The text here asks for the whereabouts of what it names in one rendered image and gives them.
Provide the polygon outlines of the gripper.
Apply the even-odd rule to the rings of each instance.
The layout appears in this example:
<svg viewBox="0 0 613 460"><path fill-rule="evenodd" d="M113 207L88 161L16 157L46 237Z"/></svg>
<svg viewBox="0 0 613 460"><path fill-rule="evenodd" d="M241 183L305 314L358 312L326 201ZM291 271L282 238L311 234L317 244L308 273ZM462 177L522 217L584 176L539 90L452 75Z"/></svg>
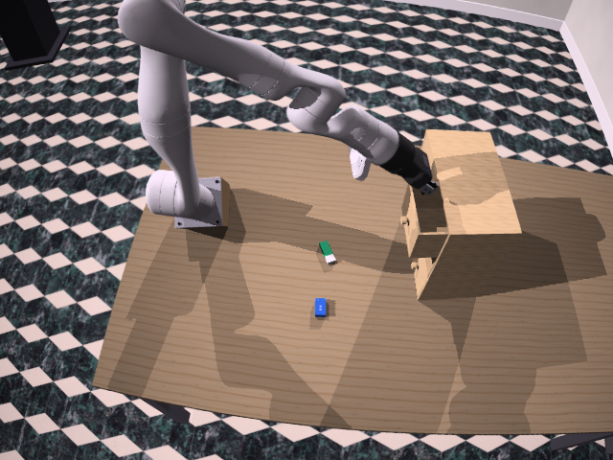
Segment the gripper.
<svg viewBox="0 0 613 460"><path fill-rule="evenodd" d="M357 152L349 147L353 177L359 181L366 179L373 163L401 176L411 187L428 196L435 193L427 153L415 147L396 128L378 122L378 134L368 148Z"/></svg>

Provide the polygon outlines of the green and white eraser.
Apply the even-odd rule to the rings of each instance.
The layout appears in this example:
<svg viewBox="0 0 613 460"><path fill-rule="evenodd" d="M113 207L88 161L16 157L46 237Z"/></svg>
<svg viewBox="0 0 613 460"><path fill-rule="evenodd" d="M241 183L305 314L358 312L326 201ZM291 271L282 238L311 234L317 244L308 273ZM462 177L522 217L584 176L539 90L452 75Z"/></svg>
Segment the green and white eraser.
<svg viewBox="0 0 613 460"><path fill-rule="evenodd" d="M327 261L327 264L329 265L329 264L335 263L335 258L330 249L328 241L319 242L319 246L323 252L323 255Z"/></svg>

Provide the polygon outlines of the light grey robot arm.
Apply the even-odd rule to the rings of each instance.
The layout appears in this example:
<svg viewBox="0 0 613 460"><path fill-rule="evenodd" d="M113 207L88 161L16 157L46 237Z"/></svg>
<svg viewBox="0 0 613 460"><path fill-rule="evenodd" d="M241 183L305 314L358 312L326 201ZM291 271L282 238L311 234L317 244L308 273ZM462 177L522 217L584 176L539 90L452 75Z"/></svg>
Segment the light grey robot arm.
<svg viewBox="0 0 613 460"><path fill-rule="evenodd" d="M186 16L185 7L186 0L124 0L118 12L120 30L141 47L143 134L172 169L156 171L148 181L146 201L153 214L199 220L215 206L212 192L198 181L185 60L271 101L301 87L286 111L292 125L358 151L374 142L379 122L362 108L349 105L332 116L346 98L337 79L292 64L252 41L210 31Z"/></svg>

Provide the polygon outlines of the blue nine-volt battery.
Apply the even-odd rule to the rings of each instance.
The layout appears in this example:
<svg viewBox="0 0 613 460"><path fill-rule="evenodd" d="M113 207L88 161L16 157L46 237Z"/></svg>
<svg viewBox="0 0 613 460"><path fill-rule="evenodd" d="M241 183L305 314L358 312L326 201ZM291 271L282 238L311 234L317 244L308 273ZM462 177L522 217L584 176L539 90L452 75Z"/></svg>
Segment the blue nine-volt battery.
<svg viewBox="0 0 613 460"><path fill-rule="evenodd" d="M315 298L315 317L326 317L326 298Z"/></svg>

